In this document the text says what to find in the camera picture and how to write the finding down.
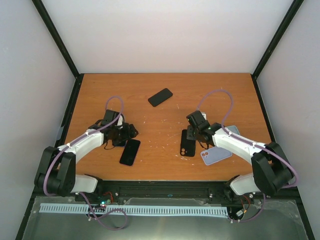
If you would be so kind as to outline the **purple phone black screen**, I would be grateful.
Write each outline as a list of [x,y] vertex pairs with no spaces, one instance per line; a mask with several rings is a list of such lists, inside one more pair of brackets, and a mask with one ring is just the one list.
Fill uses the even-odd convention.
[[120,157],[119,163],[129,167],[133,166],[138,150],[140,148],[140,144],[140,140],[128,140]]

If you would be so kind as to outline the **black phone case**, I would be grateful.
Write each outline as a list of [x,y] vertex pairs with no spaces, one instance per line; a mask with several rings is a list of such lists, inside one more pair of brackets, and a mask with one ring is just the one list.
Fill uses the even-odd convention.
[[196,141],[187,139],[187,130],[181,131],[180,155],[183,157],[194,157],[196,154]]

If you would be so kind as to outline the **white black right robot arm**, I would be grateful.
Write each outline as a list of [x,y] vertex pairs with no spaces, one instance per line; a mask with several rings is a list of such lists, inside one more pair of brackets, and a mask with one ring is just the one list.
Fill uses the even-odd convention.
[[225,149],[251,165],[252,173],[236,175],[226,183],[223,191],[229,202],[235,201],[239,196],[257,192],[272,197],[282,188],[291,186],[289,182],[296,175],[278,143],[254,142],[220,123],[210,124],[199,110],[189,114],[186,119],[188,138],[207,146]]

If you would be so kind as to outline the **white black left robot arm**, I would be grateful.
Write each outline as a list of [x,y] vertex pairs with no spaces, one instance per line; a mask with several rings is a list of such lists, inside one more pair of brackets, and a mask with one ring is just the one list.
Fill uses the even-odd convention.
[[126,147],[138,134],[133,124],[125,122],[122,113],[107,109],[103,119],[91,125],[76,139],[43,150],[34,178],[35,187],[43,190],[47,196],[65,197],[84,192],[92,201],[101,200],[104,195],[104,188],[100,186],[102,180],[93,175],[76,174],[77,163],[108,141],[114,147]]

